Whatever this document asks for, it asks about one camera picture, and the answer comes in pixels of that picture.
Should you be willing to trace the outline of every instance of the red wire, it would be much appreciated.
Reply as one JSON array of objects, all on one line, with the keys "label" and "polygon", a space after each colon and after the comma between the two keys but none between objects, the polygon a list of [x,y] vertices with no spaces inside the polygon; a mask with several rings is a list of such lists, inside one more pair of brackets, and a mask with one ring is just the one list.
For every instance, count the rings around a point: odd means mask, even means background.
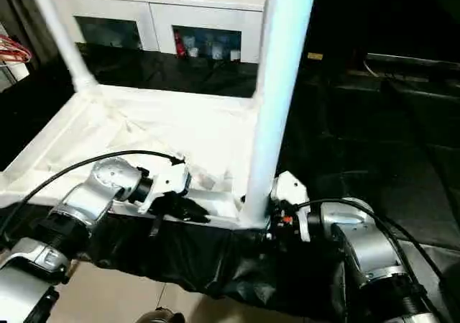
[{"label": "red wire", "polygon": [[0,45],[5,47],[5,50],[0,50],[0,57],[3,57],[2,60],[5,62],[26,63],[32,58],[32,53],[27,48],[5,35],[0,34]]}]

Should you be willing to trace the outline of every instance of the red bottle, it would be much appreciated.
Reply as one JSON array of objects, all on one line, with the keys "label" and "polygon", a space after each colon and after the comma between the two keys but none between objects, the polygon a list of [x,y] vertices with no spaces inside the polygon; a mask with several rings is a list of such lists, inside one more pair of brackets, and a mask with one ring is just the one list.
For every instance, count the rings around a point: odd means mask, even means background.
[{"label": "red bottle", "polygon": [[174,32],[174,40],[175,40],[175,51],[178,55],[178,58],[187,58],[187,50],[185,49],[182,38],[180,37],[180,34],[177,30]]}]

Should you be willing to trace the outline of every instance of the white pole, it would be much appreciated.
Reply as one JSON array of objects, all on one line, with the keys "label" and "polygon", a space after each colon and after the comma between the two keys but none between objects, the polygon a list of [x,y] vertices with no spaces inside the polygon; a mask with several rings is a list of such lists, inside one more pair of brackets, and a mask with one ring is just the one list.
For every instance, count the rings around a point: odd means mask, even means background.
[{"label": "white pole", "polygon": [[267,203],[293,96],[313,0],[269,0],[255,99],[255,128],[246,201],[240,214],[248,227],[267,224]]},{"label": "white pole", "polygon": [[91,86],[97,85],[93,75],[89,72],[85,62],[83,62],[75,43],[71,40],[66,28],[59,20],[58,13],[52,0],[35,1],[72,75],[75,91],[84,91]]}]

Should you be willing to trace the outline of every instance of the beige floor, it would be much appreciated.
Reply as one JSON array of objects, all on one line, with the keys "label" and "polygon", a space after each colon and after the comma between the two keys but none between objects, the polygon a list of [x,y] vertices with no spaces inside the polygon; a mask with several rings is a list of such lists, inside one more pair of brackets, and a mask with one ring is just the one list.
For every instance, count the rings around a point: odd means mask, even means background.
[{"label": "beige floor", "polygon": [[49,323],[134,323],[157,306],[182,312],[188,323],[302,323],[301,318],[257,309],[231,299],[213,300],[174,284],[138,278],[81,263],[66,286]]}]

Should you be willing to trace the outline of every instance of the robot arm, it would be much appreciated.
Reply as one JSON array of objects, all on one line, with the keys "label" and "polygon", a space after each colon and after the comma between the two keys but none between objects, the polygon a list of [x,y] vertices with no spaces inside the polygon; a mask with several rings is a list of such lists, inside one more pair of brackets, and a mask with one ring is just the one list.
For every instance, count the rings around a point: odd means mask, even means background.
[{"label": "robot arm", "polygon": [[[343,203],[322,203],[299,210],[308,200],[299,180],[282,173],[272,191],[280,207],[272,217],[272,237],[302,242],[318,237],[337,242],[356,284],[359,298],[375,322],[437,323],[422,297],[421,286],[408,275],[390,238],[373,218]],[[349,199],[372,210],[358,199]]]},{"label": "robot arm", "polygon": [[84,250],[114,200],[145,213],[165,193],[185,194],[190,176],[184,163],[154,178],[121,158],[97,162],[88,179],[73,188],[0,263],[0,322],[46,322],[59,298],[70,262]]}]

